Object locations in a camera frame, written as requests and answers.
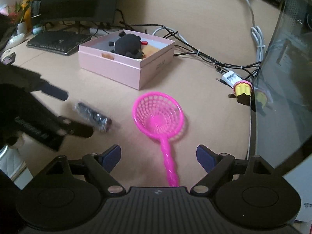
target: wire bundle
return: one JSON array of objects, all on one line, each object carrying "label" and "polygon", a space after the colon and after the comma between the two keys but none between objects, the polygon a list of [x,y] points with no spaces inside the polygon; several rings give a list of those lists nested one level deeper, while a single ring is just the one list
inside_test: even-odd
[{"label": "wire bundle", "polygon": [[152,35],[155,35],[155,34],[156,34],[157,32],[159,32],[160,30],[168,30],[168,29],[169,29],[171,32],[169,32],[167,35],[165,35],[164,38],[169,38],[170,36],[174,36],[174,35],[177,34],[177,35],[179,36],[180,39],[182,39],[184,42],[188,43],[188,42],[186,41],[186,39],[183,38],[183,36],[182,36],[181,34],[179,34],[178,31],[176,31],[176,30],[174,30],[174,29],[172,29],[172,28],[169,28],[169,27],[167,27],[166,29],[163,28],[163,27],[160,27],[160,28],[156,29],[156,30],[152,33]]},{"label": "wire bundle", "polygon": [[213,57],[203,53],[202,51],[200,51],[199,49],[196,49],[195,47],[193,47],[192,45],[190,45],[189,43],[187,43],[186,41],[182,40],[180,37],[178,37],[177,33],[175,33],[176,31],[171,29],[169,30],[169,28],[167,28],[166,26],[164,25],[158,25],[158,24],[127,24],[125,22],[120,22],[121,24],[124,24],[125,26],[158,26],[162,29],[165,29],[167,32],[168,32],[168,36],[172,36],[174,38],[176,38],[177,40],[179,40],[180,42],[182,42],[184,45],[188,46],[189,48],[191,49],[188,49],[188,48],[185,48],[183,46],[179,46],[177,45],[177,47],[180,47],[180,48],[183,48],[185,50],[187,50],[188,52],[185,52],[185,53],[180,53],[180,54],[174,54],[174,56],[181,56],[181,55],[187,55],[187,54],[195,54],[195,55],[198,55],[202,60],[204,60],[205,62],[207,63],[210,63],[210,64],[214,64],[216,69],[218,70],[221,70],[222,68],[230,68],[230,69],[242,69],[244,70],[245,72],[247,72],[249,75],[246,79],[248,79],[249,77],[254,77],[254,74],[255,72],[250,72],[247,70],[247,68],[258,68],[260,67],[259,65],[257,64],[260,64],[261,61],[258,61],[258,62],[255,62],[255,63],[252,63],[252,64],[249,64],[249,65],[246,65],[246,66],[239,66],[239,65],[234,65],[234,64],[229,64],[229,63],[223,63],[223,62],[220,62],[216,59],[214,59]]},{"label": "wire bundle", "polygon": [[252,14],[251,34],[252,34],[252,38],[256,44],[256,48],[257,48],[257,50],[256,50],[256,61],[262,61],[263,57],[264,57],[264,48],[266,47],[264,45],[264,37],[263,37],[263,34],[262,34],[260,27],[255,25],[255,15],[253,13],[252,6],[250,5],[249,0],[245,0],[245,1],[249,7],[251,14]]}]

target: pink box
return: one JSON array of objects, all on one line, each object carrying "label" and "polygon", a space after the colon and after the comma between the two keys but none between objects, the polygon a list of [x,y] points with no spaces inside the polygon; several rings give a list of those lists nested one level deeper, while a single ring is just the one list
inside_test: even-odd
[{"label": "pink box", "polygon": [[[132,59],[111,53],[109,41],[116,41],[120,32],[133,33],[159,48],[155,54],[145,59]],[[165,65],[174,54],[174,41],[157,36],[129,30],[117,31],[79,45],[79,64],[81,68],[123,83],[137,90],[141,89]]]}]

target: black cable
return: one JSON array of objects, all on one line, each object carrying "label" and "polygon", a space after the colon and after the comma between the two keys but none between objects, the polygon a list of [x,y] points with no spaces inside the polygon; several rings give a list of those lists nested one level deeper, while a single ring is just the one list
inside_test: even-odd
[{"label": "black cable", "polygon": [[96,27],[97,27],[96,33],[93,34],[93,36],[95,36],[95,35],[98,33],[98,31],[99,31],[99,26],[98,26],[95,22],[93,22],[93,21],[92,21],[92,23],[95,24]]},{"label": "black cable", "polygon": [[229,64],[229,63],[222,63],[222,62],[219,62],[218,60],[214,59],[213,57],[211,56],[208,56],[207,54],[201,52],[200,50],[196,49],[195,47],[191,46],[190,44],[186,43],[185,41],[183,41],[182,39],[180,39],[179,37],[177,37],[176,35],[174,35],[166,26],[164,25],[159,25],[159,24],[126,24],[124,21],[123,22],[120,22],[121,24],[124,24],[125,26],[158,26],[158,27],[162,27],[164,28],[170,36],[176,38],[177,40],[179,40],[180,42],[182,42],[184,45],[190,47],[191,49],[193,49],[193,51],[190,51],[189,53],[181,53],[181,54],[177,54],[175,56],[179,56],[179,55],[186,55],[186,54],[196,54],[198,55],[201,59],[203,59],[204,61],[208,62],[208,63],[212,63],[212,64],[215,64],[216,68],[218,67],[219,69],[220,68],[231,68],[231,69],[236,69],[236,68],[239,68],[239,69],[242,69],[244,70],[245,72],[247,72],[249,75],[253,76],[251,72],[249,72],[246,68],[250,67],[250,66],[253,66],[253,65],[256,65],[256,64],[259,64],[261,63],[260,62],[255,62],[255,63],[252,63],[252,64],[249,64],[249,65],[246,65],[246,66],[239,66],[239,65],[234,65],[234,64]]},{"label": "black cable", "polygon": [[186,48],[186,47],[184,47],[184,46],[175,45],[175,47],[180,47],[180,48],[183,48],[183,49],[185,49],[185,50],[187,50],[187,51],[189,51],[189,52],[192,52],[192,50],[190,50],[190,49],[188,49],[188,48]]},{"label": "black cable", "polygon": [[259,72],[261,70],[261,67],[258,67],[258,69],[255,69],[250,75],[248,75],[246,78],[244,78],[244,80],[247,80],[250,77],[256,77],[258,76]]},{"label": "black cable", "polygon": [[63,22],[63,25],[64,25],[64,26],[72,26],[72,25],[73,25],[72,23],[65,24],[64,21],[62,21],[62,22]]},{"label": "black cable", "polygon": [[128,30],[126,27],[124,26],[111,26],[111,27],[115,27],[115,28],[119,28],[121,30]]},{"label": "black cable", "polygon": [[84,30],[89,30],[89,32],[88,32],[88,33],[90,34],[90,36],[94,36],[94,37],[98,38],[98,36],[96,36],[96,34],[97,34],[98,30],[99,30],[99,27],[97,28],[96,33],[95,33],[95,34],[91,34],[91,33],[90,33],[90,29],[89,29],[89,28],[86,28],[86,27],[85,27],[85,28],[83,28],[83,29],[81,30],[81,34],[82,34],[82,32],[83,32]]},{"label": "black cable", "polygon": [[135,31],[133,27],[131,27],[129,24],[126,24],[126,20],[124,20],[124,13],[120,9],[116,9],[121,14],[122,21],[124,22],[124,25],[126,26],[126,29]]},{"label": "black cable", "polygon": [[[178,31],[175,31],[175,32],[171,32],[173,35],[176,35],[178,34]],[[164,39],[168,38],[168,37],[171,37],[170,33],[167,33],[165,36],[163,36]]]}]

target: small white connector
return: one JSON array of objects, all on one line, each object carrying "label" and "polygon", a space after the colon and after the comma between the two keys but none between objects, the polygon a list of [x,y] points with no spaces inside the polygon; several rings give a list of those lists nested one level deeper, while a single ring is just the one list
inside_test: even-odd
[{"label": "small white connector", "polygon": [[226,82],[229,86],[233,88],[234,84],[242,79],[234,73],[234,71],[229,71],[222,76],[222,80]]}]

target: black stuffed toy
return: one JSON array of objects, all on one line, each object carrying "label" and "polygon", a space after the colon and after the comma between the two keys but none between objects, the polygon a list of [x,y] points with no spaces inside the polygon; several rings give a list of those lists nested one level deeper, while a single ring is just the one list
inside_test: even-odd
[{"label": "black stuffed toy", "polygon": [[132,33],[126,34],[121,32],[120,38],[114,43],[110,41],[109,46],[113,46],[114,49],[111,51],[115,54],[124,55],[133,59],[142,59],[143,52],[141,50],[141,37],[136,36]]}]

